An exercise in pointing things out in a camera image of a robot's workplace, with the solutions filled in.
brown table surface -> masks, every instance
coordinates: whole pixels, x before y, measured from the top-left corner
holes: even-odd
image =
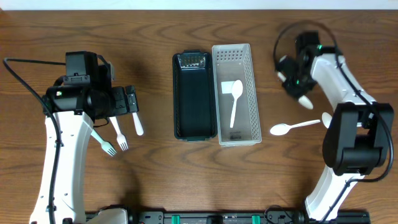
[[[119,119],[129,150],[122,152],[111,125],[99,128],[118,150],[88,146],[86,210],[113,203],[167,211],[264,210],[272,204],[301,207],[325,166],[326,129],[316,124],[271,136],[278,123],[320,119],[332,112],[317,86],[306,110],[281,88],[272,48],[278,33],[302,19],[325,23],[336,34],[352,73],[379,102],[398,107],[398,14],[395,11],[35,11],[0,12],[0,58],[64,62],[65,52],[101,54],[116,70],[114,86],[135,85],[145,134],[131,116]],[[294,55],[293,30],[279,56]],[[322,34],[323,44],[330,44]],[[221,148],[218,139],[174,138],[172,56],[186,49],[211,52],[217,44],[251,44],[262,142]],[[44,94],[65,68],[12,63]],[[0,223],[28,223],[38,197],[45,155],[44,115],[39,103],[0,66]],[[398,119],[392,135],[397,142]],[[376,169],[371,177],[379,175]],[[398,222],[398,173],[380,183],[358,184],[342,208],[367,209],[373,223]]]

black tray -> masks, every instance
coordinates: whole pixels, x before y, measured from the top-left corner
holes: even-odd
[[[204,141],[217,135],[211,55],[185,50],[173,56],[174,136]]]

plastic container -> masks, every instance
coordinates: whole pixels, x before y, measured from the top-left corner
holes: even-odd
[[[173,56],[174,136],[204,141],[217,135],[211,55],[185,50]]]
[[[251,146],[261,142],[256,86],[249,44],[213,46],[218,139],[222,146]],[[233,82],[241,80],[243,94],[236,102],[234,126],[230,128],[234,98]]]

green tape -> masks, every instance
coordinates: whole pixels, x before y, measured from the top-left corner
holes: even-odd
[[[260,224],[261,223],[261,218],[259,215],[253,215],[251,217],[252,223],[253,224]]]
[[[172,215],[172,224],[180,224],[180,216]]]

white fork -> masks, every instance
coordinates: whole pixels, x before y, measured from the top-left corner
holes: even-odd
[[[102,150],[104,150],[110,156],[116,155],[117,152],[116,152],[116,150],[114,150],[111,143],[104,141],[104,139],[101,138],[101,136],[94,129],[91,132],[91,136],[93,136],[101,144]]]
[[[118,120],[116,119],[116,117],[110,117],[110,120],[116,131],[116,134],[118,134],[116,140],[118,141],[120,148],[122,148],[123,151],[128,150],[129,146],[127,145],[127,139],[120,131]]]

